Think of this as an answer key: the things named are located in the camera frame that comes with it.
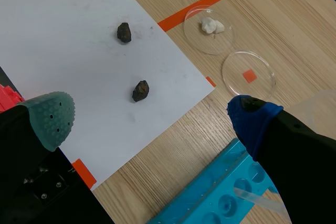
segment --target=blue rubber fingertip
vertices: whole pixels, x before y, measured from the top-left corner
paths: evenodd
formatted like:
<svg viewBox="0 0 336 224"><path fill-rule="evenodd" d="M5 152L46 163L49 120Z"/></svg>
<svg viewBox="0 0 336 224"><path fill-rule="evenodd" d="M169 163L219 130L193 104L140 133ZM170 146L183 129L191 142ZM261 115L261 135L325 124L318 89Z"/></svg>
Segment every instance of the blue rubber fingertip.
<svg viewBox="0 0 336 224"><path fill-rule="evenodd" d="M283 110L283 107L266 102L259 110L248 112L243 108L241 102L243 97L250 96L238 95L234 97L228 104L227 112L236 134L246 147L247 152L256 161L267 127L270 121Z"/></svg>

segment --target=clear plastic tube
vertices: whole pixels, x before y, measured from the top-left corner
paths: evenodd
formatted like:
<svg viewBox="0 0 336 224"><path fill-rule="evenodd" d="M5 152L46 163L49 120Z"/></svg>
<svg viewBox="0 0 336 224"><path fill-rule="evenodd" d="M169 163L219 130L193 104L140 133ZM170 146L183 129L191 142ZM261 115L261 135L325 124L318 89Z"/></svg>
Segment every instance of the clear plastic tube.
<svg viewBox="0 0 336 224"><path fill-rule="evenodd" d="M280 214L281 216L283 216L286 220L288 220L290 222L289 215L288 215L287 210L286 210L283 203L276 202L276 201L271 200L271 199L266 199L262 196L250 193L250 192L245 191L245 190L241 190L237 187L234 188L234 192L235 192L237 197L239 197L241 199L248 200L248 201L250 201L254 204L257 204L259 206L262 206L262 207L267 208L269 210L272 210L274 212L277 212L278 214Z"/></svg>

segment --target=green rubber fingertip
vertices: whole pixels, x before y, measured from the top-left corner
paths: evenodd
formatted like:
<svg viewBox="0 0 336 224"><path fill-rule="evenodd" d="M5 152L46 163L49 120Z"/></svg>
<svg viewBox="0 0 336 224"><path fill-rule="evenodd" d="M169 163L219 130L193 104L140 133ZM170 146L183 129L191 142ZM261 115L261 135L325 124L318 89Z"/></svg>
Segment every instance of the green rubber fingertip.
<svg viewBox="0 0 336 224"><path fill-rule="evenodd" d="M28 109L30 124L42 145L53 152L69 135L75 103L65 92L52 92L18 103Z"/></svg>

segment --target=small orange square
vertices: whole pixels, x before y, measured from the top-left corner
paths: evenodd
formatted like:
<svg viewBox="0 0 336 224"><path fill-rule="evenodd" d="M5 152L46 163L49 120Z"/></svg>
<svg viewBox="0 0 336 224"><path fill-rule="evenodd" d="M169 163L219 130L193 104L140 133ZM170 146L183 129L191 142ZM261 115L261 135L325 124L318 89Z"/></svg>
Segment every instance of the small orange square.
<svg viewBox="0 0 336 224"><path fill-rule="evenodd" d="M247 70L245 73L243 73L243 76L248 83L251 83L257 79L257 76L252 69Z"/></svg>

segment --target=rock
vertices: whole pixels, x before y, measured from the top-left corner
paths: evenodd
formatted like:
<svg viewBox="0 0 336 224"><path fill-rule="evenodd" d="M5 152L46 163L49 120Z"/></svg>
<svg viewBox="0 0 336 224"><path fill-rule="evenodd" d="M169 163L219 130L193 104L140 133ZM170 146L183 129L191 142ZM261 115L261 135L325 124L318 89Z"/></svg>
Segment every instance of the rock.
<svg viewBox="0 0 336 224"><path fill-rule="evenodd" d="M133 91L132 98L135 102L139 102L145 99L148 93L149 93L148 83L146 81L140 81Z"/></svg>
<svg viewBox="0 0 336 224"><path fill-rule="evenodd" d="M216 30L217 24L212 18L202 18L202 30L207 34L211 34Z"/></svg>
<svg viewBox="0 0 336 224"><path fill-rule="evenodd" d="M117 38L124 43L131 42L132 35L128 23L121 23L121 25L118 27Z"/></svg>
<svg viewBox="0 0 336 224"><path fill-rule="evenodd" d="M224 30L225 30L224 25L221 22L219 22L218 20L215 20L215 22L216 22L216 25L217 25L215 33L220 34L220 33L224 32Z"/></svg>

